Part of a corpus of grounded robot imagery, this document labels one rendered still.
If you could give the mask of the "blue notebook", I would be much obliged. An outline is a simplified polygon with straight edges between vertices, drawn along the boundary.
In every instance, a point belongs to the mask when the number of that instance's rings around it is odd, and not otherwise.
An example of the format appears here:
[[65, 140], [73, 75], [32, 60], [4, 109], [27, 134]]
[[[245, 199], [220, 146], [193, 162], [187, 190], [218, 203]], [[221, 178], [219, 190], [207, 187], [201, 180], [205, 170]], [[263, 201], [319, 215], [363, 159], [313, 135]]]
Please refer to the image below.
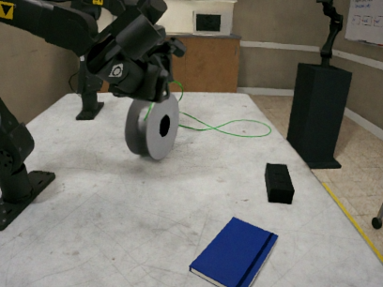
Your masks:
[[250, 287], [278, 237], [232, 217], [189, 265], [189, 271], [217, 287]]

